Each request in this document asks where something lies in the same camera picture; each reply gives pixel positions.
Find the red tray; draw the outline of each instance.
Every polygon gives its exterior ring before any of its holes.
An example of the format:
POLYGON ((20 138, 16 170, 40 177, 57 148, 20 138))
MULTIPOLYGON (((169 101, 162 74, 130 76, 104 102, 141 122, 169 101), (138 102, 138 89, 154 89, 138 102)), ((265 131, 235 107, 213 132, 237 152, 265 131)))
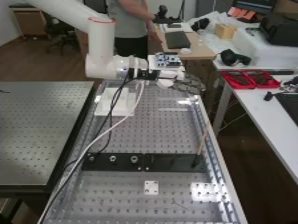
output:
POLYGON ((278 82, 271 75, 262 70, 249 70, 245 71, 245 75, 253 80, 254 85, 257 88, 261 89, 277 89, 281 86, 281 82, 278 82), (266 83, 258 83, 258 78, 254 78, 249 73, 255 73, 258 74, 258 77, 263 77, 263 79, 266 80, 266 83))
POLYGON ((221 75, 233 89, 254 89, 255 83, 243 73, 238 70, 226 70, 221 72, 221 75))

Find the black box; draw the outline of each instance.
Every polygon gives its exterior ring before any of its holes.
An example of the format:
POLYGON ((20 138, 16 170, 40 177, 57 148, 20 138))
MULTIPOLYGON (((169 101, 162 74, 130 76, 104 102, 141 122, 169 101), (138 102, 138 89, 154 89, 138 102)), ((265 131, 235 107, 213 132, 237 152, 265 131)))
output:
POLYGON ((273 45, 298 47, 298 14, 269 14, 259 29, 273 45))

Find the computer monitor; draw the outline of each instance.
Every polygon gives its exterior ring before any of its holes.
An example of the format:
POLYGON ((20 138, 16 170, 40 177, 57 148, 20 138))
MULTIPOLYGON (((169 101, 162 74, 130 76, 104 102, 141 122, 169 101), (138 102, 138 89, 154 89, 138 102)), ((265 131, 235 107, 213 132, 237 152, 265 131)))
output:
POLYGON ((247 9, 261 14, 267 14, 273 11, 277 5, 277 0, 234 0, 235 8, 247 9))

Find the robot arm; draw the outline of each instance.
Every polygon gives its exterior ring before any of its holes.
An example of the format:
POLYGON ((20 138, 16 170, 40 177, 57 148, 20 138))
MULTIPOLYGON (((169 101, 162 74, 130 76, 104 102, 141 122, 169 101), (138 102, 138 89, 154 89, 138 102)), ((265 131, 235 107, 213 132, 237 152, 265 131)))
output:
POLYGON ((156 66, 158 63, 154 63, 154 60, 148 65, 144 59, 113 55, 116 22, 105 14, 97 13, 76 0, 27 1, 53 17, 88 33, 86 77, 117 80, 129 75, 129 79, 158 80, 157 84, 161 88, 176 88, 177 85, 179 87, 183 84, 186 86, 183 91, 193 92, 190 90, 190 88, 194 88, 193 82, 185 78, 185 72, 179 69, 162 70, 161 67, 156 66))
POLYGON ((88 33, 89 53, 86 55, 86 77, 122 79, 129 68, 148 69, 145 60, 113 56, 114 21, 76 0, 27 0, 53 17, 88 33))

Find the person's leg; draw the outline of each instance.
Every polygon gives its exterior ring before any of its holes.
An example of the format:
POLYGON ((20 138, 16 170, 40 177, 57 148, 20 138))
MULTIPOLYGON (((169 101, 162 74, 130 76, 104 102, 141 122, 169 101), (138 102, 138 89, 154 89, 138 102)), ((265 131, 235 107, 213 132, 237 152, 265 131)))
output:
POLYGON ((148 59, 148 36, 137 38, 136 56, 148 59))
POLYGON ((117 54, 148 59, 148 36, 141 38, 114 38, 117 54))
POLYGON ((133 52, 133 45, 132 45, 132 38, 114 38, 114 48, 117 54, 122 57, 129 57, 134 55, 133 52))

